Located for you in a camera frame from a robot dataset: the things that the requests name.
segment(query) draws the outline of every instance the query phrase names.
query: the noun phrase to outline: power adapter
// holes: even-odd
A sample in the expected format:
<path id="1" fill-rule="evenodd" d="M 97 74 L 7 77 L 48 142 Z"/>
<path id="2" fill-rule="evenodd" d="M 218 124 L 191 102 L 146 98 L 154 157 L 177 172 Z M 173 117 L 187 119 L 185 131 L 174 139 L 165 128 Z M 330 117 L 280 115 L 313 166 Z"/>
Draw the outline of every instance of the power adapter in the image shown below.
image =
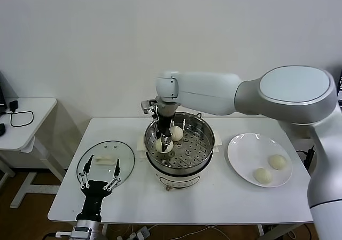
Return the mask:
<path id="1" fill-rule="evenodd" d="M 14 101 L 10 102 L 10 111 L 12 113 L 14 113 L 16 111 L 16 109 L 18 109 L 18 101 L 14 100 Z"/>

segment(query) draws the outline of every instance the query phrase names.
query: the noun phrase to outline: white cable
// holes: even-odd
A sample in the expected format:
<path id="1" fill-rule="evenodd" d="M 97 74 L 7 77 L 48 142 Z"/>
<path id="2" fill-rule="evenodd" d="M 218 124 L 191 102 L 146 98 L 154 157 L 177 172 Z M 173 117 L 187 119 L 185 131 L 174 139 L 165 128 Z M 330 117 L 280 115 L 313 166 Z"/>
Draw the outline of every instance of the white cable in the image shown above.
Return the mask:
<path id="1" fill-rule="evenodd" d="M 150 227 L 148 230 L 150 231 L 152 228 L 156 227 L 158 225 L 153 225 L 152 227 Z"/>
<path id="2" fill-rule="evenodd" d="M 204 228 L 204 229 L 202 229 L 202 230 L 199 230 L 199 231 L 196 231 L 196 232 L 192 232 L 192 233 L 188 233 L 188 234 L 186 234 L 186 235 L 184 235 L 184 236 L 177 237 L 177 238 L 172 238 L 172 239 L 170 239 L 170 240 L 181 239 L 181 238 L 183 238 L 183 237 L 185 237 L 185 236 L 190 236 L 190 235 L 193 235 L 193 234 L 197 234 L 197 233 L 200 233 L 200 232 L 202 232 L 202 231 L 204 231 L 204 230 L 207 230 L 208 228 L 213 228 L 213 227 L 216 227 L 216 225 L 214 225 L 214 226 L 207 226 L 206 228 Z"/>
<path id="3" fill-rule="evenodd" d="M 186 234 L 186 235 L 184 235 L 184 236 L 177 237 L 177 238 L 172 238 L 172 239 L 170 239 L 170 240 L 181 239 L 181 238 L 183 238 L 183 237 L 185 237 L 185 236 L 190 236 L 190 235 L 193 235 L 193 234 L 200 233 L 200 232 L 202 232 L 202 231 L 204 231 L 204 230 L 207 230 L 207 229 L 209 229 L 209 228 L 212 228 L 212 229 L 217 230 L 218 232 L 220 232 L 221 234 L 223 234 L 223 235 L 226 237 L 226 239 L 230 240 L 230 238 L 229 238 L 224 232 L 222 232 L 222 231 L 219 230 L 218 228 L 215 228 L 216 226 L 217 226 L 217 225 L 214 225 L 214 226 L 206 226 L 206 228 L 204 228 L 204 229 L 202 229 L 202 230 L 199 230 L 199 231 L 196 231 L 196 232 L 192 232 L 192 233 L 188 233 L 188 234 Z"/>
<path id="4" fill-rule="evenodd" d="M 221 234 L 223 234 L 223 235 L 226 237 L 226 239 L 230 240 L 230 238 L 229 238 L 223 231 L 219 230 L 218 228 L 214 228 L 214 227 L 212 227 L 212 229 L 217 230 L 218 232 L 220 232 Z"/>

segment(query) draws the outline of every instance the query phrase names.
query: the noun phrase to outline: white plate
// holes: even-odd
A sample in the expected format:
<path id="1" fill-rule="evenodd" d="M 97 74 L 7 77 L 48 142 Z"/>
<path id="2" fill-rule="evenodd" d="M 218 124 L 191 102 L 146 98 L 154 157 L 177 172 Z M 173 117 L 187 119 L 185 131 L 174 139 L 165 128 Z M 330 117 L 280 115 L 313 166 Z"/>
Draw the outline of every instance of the white plate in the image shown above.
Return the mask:
<path id="1" fill-rule="evenodd" d="M 274 154 L 285 157 L 287 166 L 278 171 L 268 164 L 268 158 Z M 244 133 L 234 137 L 228 145 L 228 160 L 237 174 L 248 182 L 265 188 L 275 188 L 285 184 L 292 174 L 292 162 L 286 151 L 274 140 L 257 134 Z M 272 173 L 273 180 L 269 184 L 261 184 L 253 172 L 265 168 Z"/>

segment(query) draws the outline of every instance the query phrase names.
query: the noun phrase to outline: wooden floor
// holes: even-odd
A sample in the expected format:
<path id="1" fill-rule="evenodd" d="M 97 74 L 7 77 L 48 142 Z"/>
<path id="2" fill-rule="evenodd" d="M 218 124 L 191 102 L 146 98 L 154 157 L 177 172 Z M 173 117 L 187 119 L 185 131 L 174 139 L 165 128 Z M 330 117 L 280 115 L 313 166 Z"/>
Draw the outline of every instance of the wooden floor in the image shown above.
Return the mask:
<path id="1" fill-rule="evenodd" d="M 8 179 L 0 189 L 0 239 L 13 240 L 41 240 L 46 233 L 55 231 L 70 231 L 72 226 L 68 223 L 52 222 L 47 218 L 54 195 L 28 194 L 18 209 L 10 208 L 12 199 L 24 181 L 27 173 L 17 173 L 12 179 Z M 38 173 L 34 184 L 59 184 L 52 173 Z M 312 224 L 308 224 L 312 232 L 312 240 L 316 240 L 317 234 Z M 118 236 L 127 239 L 131 232 L 136 232 L 142 225 L 110 225 L 107 230 L 109 240 L 116 240 Z M 185 234 L 204 229 L 205 226 L 156 226 L 151 229 L 149 240 L 170 240 Z M 257 227 L 248 226 L 217 226 L 231 240 L 254 240 L 258 237 Z M 309 232 L 301 226 L 294 230 L 296 239 L 309 240 Z M 200 233 L 189 235 L 185 240 L 226 239 L 215 229 L 206 229 Z M 291 239 L 285 235 L 284 240 Z"/>

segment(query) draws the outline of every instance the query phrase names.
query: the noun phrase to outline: steamed bun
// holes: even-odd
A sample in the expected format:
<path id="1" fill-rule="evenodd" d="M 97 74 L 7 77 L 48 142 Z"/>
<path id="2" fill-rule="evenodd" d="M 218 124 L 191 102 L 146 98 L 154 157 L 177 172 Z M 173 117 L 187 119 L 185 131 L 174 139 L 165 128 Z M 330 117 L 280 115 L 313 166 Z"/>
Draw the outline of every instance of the steamed bun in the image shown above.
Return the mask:
<path id="1" fill-rule="evenodd" d="M 167 147 L 167 149 L 163 152 L 162 149 L 161 149 L 161 139 L 157 139 L 156 141 L 156 151 L 159 152 L 159 153 L 168 153 L 172 150 L 173 148 L 173 142 L 171 141 L 170 145 Z"/>
<path id="2" fill-rule="evenodd" d="M 275 154 L 268 158 L 268 163 L 273 169 L 284 169 L 286 167 L 287 161 L 285 157 L 281 156 L 280 154 Z"/>
<path id="3" fill-rule="evenodd" d="M 170 128 L 170 131 L 172 133 L 172 140 L 173 141 L 179 141 L 183 138 L 184 132 L 183 132 L 181 127 L 172 126 Z"/>
<path id="4" fill-rule="evenodd" d="M 272 182 L 272 174 L 269 170 L 264 168 L 256 169 L 253 172 L 254 178 L 261 184 L 269 184 Z"/>

